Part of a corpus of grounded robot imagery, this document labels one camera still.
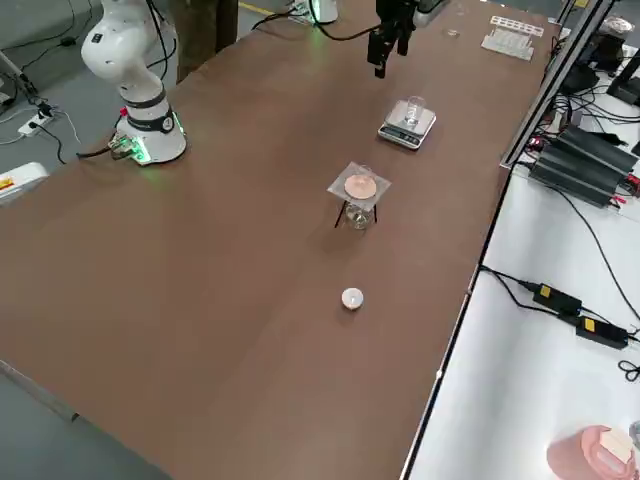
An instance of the white cable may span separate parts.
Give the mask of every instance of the white cable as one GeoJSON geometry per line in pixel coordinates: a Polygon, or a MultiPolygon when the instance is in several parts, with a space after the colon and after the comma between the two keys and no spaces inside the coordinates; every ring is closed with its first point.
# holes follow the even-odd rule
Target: white cable
{"type": "Polygon", "coordinates": [[[71,128],[73,129],[73,136],[76,137],[76,141],[82,145],[82,142],[80,141],[80,139],[78,138],[78,131],[76,130],[76,126],[73,124],[73,122],[71,121],[71,117],[69,116],[69,114],[67,112],[65,112],[64,110],[60,109],[60,108],[56,108],[55,109],[56,112],[58,113],[62,113],[63,115],[66,115],[67,120],[69,120],[69,125],[71,125],[71,128]]]}
{"type": "Polygon", "coordinates": [[[13,140],[7,140],[6,142],[0,142],[0,145],[11,145],[12,143],[19,142],[24,138],[24,135],[20,135],[18,138],[14,138],[13,140]]]}
{"type": "Polygon", "coordinates": [[[18,110],[16,113],[14,113],[13,115],[11,115],[10,117],[7,118],[3,118],[2,120],[0,120],[0,123],[6,123],[9,120],[13,120],[14,118],[16,118],[18,115],[25,113],[25,112],[33,112],[33,111],[38,111],[38,109],[36,107],[29,107],[29,108],[23,108],[22,110],[18,110]]]}

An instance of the white desk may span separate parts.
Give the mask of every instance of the white desk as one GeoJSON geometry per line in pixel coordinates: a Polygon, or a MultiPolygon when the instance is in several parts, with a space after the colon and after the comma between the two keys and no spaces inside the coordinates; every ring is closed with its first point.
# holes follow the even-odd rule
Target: white desk
{"type": "MultiPolygon", "coordinates": [[[[640,224],[574,202],[640,308],[640,224]]],[[[550,283],[620,326],[637,324],[584,224],[536,182],[512,178],[484,263],[550,283]]],[[[624,379],[621,359],[640,364],[640,348],[620,352],[578,338],[553,317],[519,309],[481,273],[410,478],[556,478],[546,463],[551,441],[590,424],[626,431],[640,420],[640,382],[624,379]]]]}

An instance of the digital scale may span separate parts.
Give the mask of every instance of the digital scale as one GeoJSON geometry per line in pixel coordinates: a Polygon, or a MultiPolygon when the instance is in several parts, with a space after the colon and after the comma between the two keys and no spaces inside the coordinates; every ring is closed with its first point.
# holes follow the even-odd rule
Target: digital scale
{"type": "Polygon", "coordinates": [[[410,125],[406,120],[407,108],[406,100],[400,100],[396,103],[396,106],[393,107],[391,113],[387,115],[384,123],[378,129],[378,135],[390,142],[411,150],[417,150],[436,122],[436,114],[425,108],[418,123],[410,125]]]}

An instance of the pink disc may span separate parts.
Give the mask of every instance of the pink disc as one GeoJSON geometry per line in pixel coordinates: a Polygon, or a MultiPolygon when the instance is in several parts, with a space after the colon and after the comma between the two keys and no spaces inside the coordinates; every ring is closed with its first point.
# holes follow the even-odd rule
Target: pink disc
{"type": "Polygon", "coordinates": [[[369,175],[351,175],[344,182],[344,189],[353,198],[366,200],[376,194],[378,187],[375,180],[369,175]]]}

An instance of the black device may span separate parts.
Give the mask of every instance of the black device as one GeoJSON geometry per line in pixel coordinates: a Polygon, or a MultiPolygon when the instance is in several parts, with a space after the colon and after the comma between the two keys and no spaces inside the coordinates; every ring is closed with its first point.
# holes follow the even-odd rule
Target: black device
{"type": "Polygon", "coordinates": [[[565,95],[574,95],[595,87],[599,81],[598,74],[589,65],[577,63],[569,70],[560,91],[565,95]]]}
{"type": "Polygon", "coordinates": [[[590,132],[585,132],[575,125],[568,125],[558,135],[554,145],[566,152],[577,152],[589,161],[620,175],[620,180],[631,173],[638,159],[634,155],[614,147],[611,143],[590,132]]]}
{"type": "Polygon", "coordinates": [[[425,26],[448,2],[449,0],[376,0],[380,26],[369,32],[367,49],[367,62],[375,66],[376,77],[385,77],[387,60],[396,43],[398,55],[406,56],[409,53],[409,40],[416,29],[416,11],[422,21],[420,26],[425,26]]]}
{"type": "Polygon", "coordinates": [[[639,67],[640,50],[636,52],[620,75],[611,82],[607,93],[630,105],[640,106],[640,78],[633,76],[639,67]]]}
{"type": "Polygon", "coordinates": [[[629,345],[629,332],[624,328],[591,317],[578,318],[576,335],[616,350],[622,350],[629,345]]]}
{"type": "Polygon", "coordinates": [[[543,148],[531,177],[605,207],[637,160],[602,138],[568,125],[543,148]]]}
{"type": "Polygon", "coordinates": [[[582,300],[544,283],[537,285],[536,291],[533,292],[533,301],[569,317],[577,317],[582,309],[582,300]]]}
{"type": "Polygon", "coordinates": [[[619,174],[611,169],[555,145],[544,147],[531,168],[531,178],[598,207],[609,205],[620,180],[619,174]]]}
{"type": "Polygon", "coordinates": [[[589,42],[591,45],[589,63],[594,64],[598,70],[616,73],[624,60],[622,49],[624,41],[623,37],[611,33],[594,33],[589,42]]]}

